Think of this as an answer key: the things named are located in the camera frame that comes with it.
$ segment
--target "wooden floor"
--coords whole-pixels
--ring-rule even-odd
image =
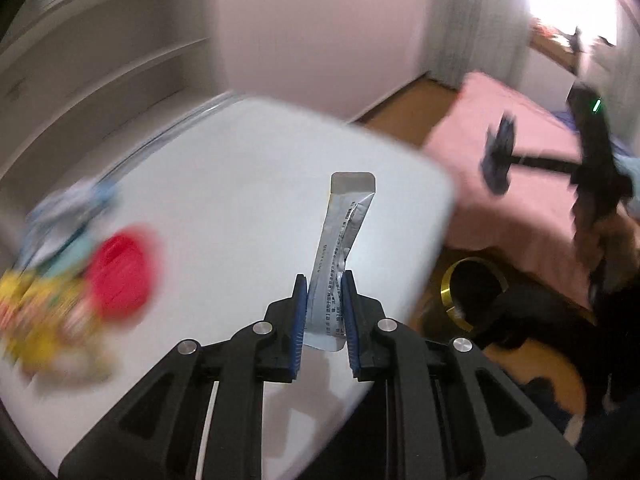
[[[367,128],[420,148],[431,129],[445,117],[456,96],[457,92],[420,78],[364,115],[359,122]],[[437,281],[448,265],[461,257],[464,254],[461,256],[460,251],[443,248],[436,262],[430,282],[410,323],[423,334],[424,320],[433,305],[434,291],[439,290]],[[526,383],[540,376],[549,378],[554,384],[556,401],[571,413],[584,413],[582,381],[573,365],[558,352],[528,340],[517,351],[507,352],[491,346],[486,354],[519,382]]]

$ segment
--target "pink bedsheet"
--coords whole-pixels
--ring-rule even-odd
[[[512,168],[502,197],[491,195],[482,181],[478,165],[486,130],[495,131],[504,112],[516,117],[517,151],[579,159],[578,137],[546,110],[485,74],[468,74],[456,103],[422,148],[458,188],[446,244],[498,248],[517,269],[587,306],[587,273],[572,248],[574,191],[567,177]]]

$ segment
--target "red lid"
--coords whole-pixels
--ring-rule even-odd
[[[146,303],[153,275],[142,236],[120,231],[105,240],[87,270],[95,308],[105,319],[130,316]]]

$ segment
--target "gray curtain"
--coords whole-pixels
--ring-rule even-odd
[[[425,72],[460,88],[478,70],[515,87],[530,40],[529,0],[435,0],[427,34]]]
[[[640,34],[618,4],[617,39],[604,104],[611,133],[631,145],[640,112]]]

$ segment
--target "bright window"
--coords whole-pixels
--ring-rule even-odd
[[[616,0],[529,0],[531,13],[545,25],[573,34],[582,30],[583,43],[596,36],[616,44]]]

